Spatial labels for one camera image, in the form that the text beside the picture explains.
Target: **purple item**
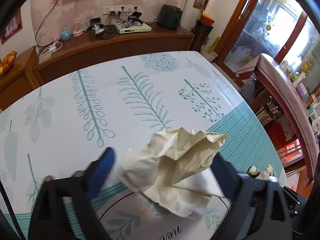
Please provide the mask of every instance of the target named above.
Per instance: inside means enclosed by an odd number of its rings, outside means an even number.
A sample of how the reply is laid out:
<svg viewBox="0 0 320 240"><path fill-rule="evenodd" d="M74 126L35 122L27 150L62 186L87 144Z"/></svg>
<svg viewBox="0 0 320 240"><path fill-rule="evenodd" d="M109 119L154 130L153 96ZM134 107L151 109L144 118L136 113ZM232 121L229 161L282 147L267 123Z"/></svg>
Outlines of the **purple item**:
<svg viewBox="0 0 320 240"><path fill-rule="evenodd" d="M303 99L304 93L303 93L303 90L302 90L300 85L297 86L296 91L298 92L298 94L301 97L301 99Z"/></svg>

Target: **pink wallpaper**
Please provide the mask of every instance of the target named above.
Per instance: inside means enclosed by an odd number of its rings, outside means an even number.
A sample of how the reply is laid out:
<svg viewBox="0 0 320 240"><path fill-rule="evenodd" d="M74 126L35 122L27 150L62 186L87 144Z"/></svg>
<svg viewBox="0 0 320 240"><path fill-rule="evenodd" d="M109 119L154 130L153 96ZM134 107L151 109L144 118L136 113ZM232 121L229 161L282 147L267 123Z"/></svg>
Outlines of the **pink wallpaper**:
<svg viewBox="0 0 320 240"><path fill-rule="evenodd" d="M41 27L37 36L40 45L46 45L60 28L68 25L71 29L76 19L84 26L90 18L102 17L103 6L135 5L143 13L141 19L151 22L157 18L163 4L175 5L182 10L187 0L59 0L57 6ZM56 0L31 0L31 18L36 33L44 17Z"/></svg>

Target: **cabinet drawer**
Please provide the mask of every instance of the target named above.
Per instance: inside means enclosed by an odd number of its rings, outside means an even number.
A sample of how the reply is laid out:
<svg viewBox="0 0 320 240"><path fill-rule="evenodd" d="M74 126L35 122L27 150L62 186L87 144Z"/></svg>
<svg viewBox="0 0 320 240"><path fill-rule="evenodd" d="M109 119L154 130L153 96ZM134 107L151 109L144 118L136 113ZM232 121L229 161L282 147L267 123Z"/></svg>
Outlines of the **cabinet drawer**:
<svg viewBox="0 0 320 240"><path fill-rule="evenodd" d="M13 81L9 86L0 92L0 105L2 110L11 106L33 89L26 81L25 76L21 76Z"/></svg>
<svg viewBox="0 0 320 240"><path fill-rule="evenodd" d="M158 37L131 40L129 56L187 50L190 42L190 37Z"/></svg>
<svg viewBox="0 0 320 240"><path fill-rule="evenodd" d="M39 74L46 84L84 67L86 67L84 56L82 53L77 53L39 69Z"/></svg>
<svg viewBox="0 0 320 240"><path fill-rule="evenodd" d="M89 67L102 62L128 57L129 44L129 41L120 41L84 51L86 66Z"/></svg>

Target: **brown cabinet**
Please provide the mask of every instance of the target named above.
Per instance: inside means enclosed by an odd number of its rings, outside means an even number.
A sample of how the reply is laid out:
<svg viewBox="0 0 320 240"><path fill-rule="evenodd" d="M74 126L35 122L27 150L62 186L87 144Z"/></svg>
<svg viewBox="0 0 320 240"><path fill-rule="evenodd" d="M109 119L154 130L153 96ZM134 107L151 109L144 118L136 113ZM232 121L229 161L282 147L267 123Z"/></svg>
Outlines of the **brown cabinet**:
<svg viewBox="0 0 320 240"><path fill-rule="evenodd" d="M17 56L12 69L1 76L0 108L2 110L40 86L33 73L36 59L36 46L34 46Z"/></svg>
<svg viewBox="0 0 320 240"><path fill-rule="evenodd" d="M63 42L51 58L35 64L33 71L44 85L73 71L118 58L164 51L189 50L194 35L185 30L165 29L152 25L147 33L117 34L114 38L97 41L95 36L84 33Z"/></svg>

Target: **dark green air fryer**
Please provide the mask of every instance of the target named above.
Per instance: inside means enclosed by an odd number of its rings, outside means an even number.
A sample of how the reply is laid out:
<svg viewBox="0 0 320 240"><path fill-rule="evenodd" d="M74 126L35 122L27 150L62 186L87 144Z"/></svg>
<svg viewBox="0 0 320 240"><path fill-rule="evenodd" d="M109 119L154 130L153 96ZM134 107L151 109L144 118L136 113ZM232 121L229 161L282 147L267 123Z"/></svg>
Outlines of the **dark green air fryer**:
<svg viewBox="0 0 320 240"><path fill-rule="evenodd" d="M176 6L164 4L158 17L158 25L167 29L177 29L180 26L182 10Z"/></svg>

